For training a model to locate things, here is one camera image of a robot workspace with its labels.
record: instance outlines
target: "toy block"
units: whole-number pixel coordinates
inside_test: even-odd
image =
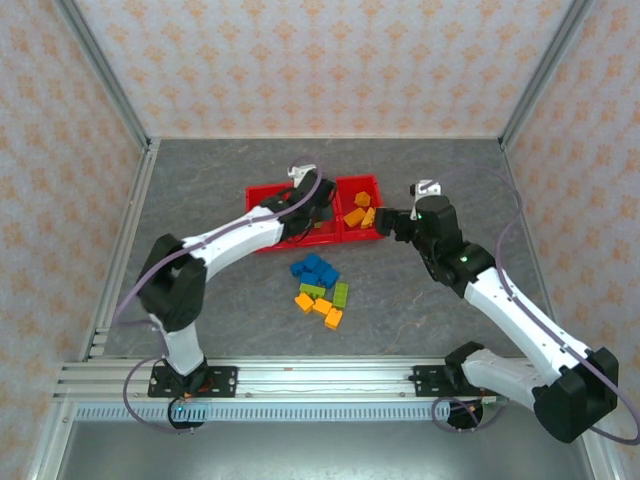
[[[369,208],[369,210],[367,210],[366,215],[362,219],[360,228],[369,228],[371,225],[373,225],[373,219],[375,218],[375,216],[376,216],[376,209]]]
[[[315,253],[310,253],[309,255],[307,255],[307,258],[304,259],[302,265],[304,266],[305,271],[312,272],[313,269],[316,268],[316,265],[319,261],[319,256],[317,256]]]
[[[316,287],[315,285],[307,285],[306,283],[301,283],[300,292],[306,293],[311,298],[316,299],[316,298],[324,297],[326,289],[324,287]]]
[[[329,327],[331,330],[337,330],[342,320],[342,312],[338,309],[332,308],[329,314],[324,319],[325,327]]]
[[[301,293],[296,297],[296,303],[304,313],[309,313],[313,308],[313,300],[306,293]]]
[[[322,277],[322,275],[324,275],[324,273],[329,270],[331,268],[331,265],[329,265],[327,262],[325,262],[324,260],[320,260],[318,262],[318,264],[316,265],[316,268],[313,269],[313,271],[311,273],[313,273],[314,275],[317,275],[318,278]]]
[[[330,267],[322,274],[322,277],[320,277],[320,285],[326,288],[331,288],[338,281],[339,277],[340,274]]]
[[[313,303],[313,311],[321,313],[322,315],[328,315],[331,311],[331,302],[325,300],[324,298],[318,298]]]
[[[360,192],[356,195],[354,202],[359,207],[368,207],[371,204],[371,195],[367,192]]]
[[[307,285],[318,285],[318,276],[313,273],[303,272],[300,275],[300,283],[306,283]]]
[[[344,223],[349,225],[350,227],[355,227],[359,224],[362,219],[365,217],[366,213],[362,208],[356,208],[353,212],[348,213],[344,216]]]
[[[294,277],[299,277],[300,275],[302,275],[302,272],[304,272],[304,266],[302,265],[302,262],[294,263],[289,267],[289,269],[291,270],[291,274]]]
[[[349,293],[349,284],[338,282],[333,292],[333,306],[344,308],[347,305],[347,294]]]

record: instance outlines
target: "green lego brick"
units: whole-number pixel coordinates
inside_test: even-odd
[[[333,292],[333,306],[344,308],[347,305],[347,293],[349,293],[349,284],[338,282]]]
[[[306,283],[301,283],[300,291],[306,293],[311,298],[316,299],[324,297],[324,294],[327,290],[323,287],[316,287],[315,285],[307,285]]]

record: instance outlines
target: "patterned wallpaper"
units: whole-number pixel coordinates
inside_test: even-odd
[[[559,316],[640,406],[639,2],[596,2],[509,159]]]
[[[79,0],[152,136],[497,137],[570,0]]]
[[[22,479],[139,152],[52,0],[0,3],[0,83],[0,477]]]

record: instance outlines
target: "gray floor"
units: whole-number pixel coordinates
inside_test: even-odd
[[[69,445],[60,480],[593,479],[581,442],[557,442],[518,407],[474,434],[430,422],[234,422],[177,437],[76,422]]]
[[[387,206],[408,208],[408,185],[459,166],[505,169],[491,140],[163,140],[132,247],[123,290],[131,288],[155,239],[209,231],[244,213],[248,185],[286,181],[286,167],[302,155],[319,155],[329,176],[374,173]],[[515,202],[499,180],[469,171],[443,182],[466,237],[493,253]],[[350,284],[338,331],[293,303],[298,282],[288,266],[316,252]],[[544,308],[522,228],[504,248],[505,263],[521,290]],[[144,317],[132,305],[124,320]],[[516,347],[478,311],[435,284],[415,250],[391,239],[324,248],[253,254],[207,285],[198,319],[205,354],[443,356],[469,341],[501,355]],[[158,351],[153,334],[118,329],[105,354],[146,356]]]

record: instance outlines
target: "orange lego brick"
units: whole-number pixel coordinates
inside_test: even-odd
[[[333,305],[331,304],[331,302],[325,300],[324,298],[318,298],[313,304],[313,311],[321,313],[322,315],[328,315],[331,311],[332,306]]]
[[[338,325],[340,325],[340,320],[342,320],[342,310],[332,308],[324,319],[324,325],[331,330],[337,330]]]
[[[356,199],[353,201],[359,207],[368,207],[371,204],[371,195],[367,192],[360,192],[356,195]]]
[[[309,313],[313,308],[313,300],[306,293],[301,293],[296,297],[296,303],[304,313]]]
[[[362,219],[360,228],[369,228],[371,225],[373,225],[373,219],[375,218],[375,216],[376,216],[376,209],[369,207],[369,210],[367,210],[366,215]]]
[[[345,215],[343,220],[344,223],[346,223],[350,227],[355,227],[362,221],[365,215],[366,213],[362,208],[356,208],[353,212]]]

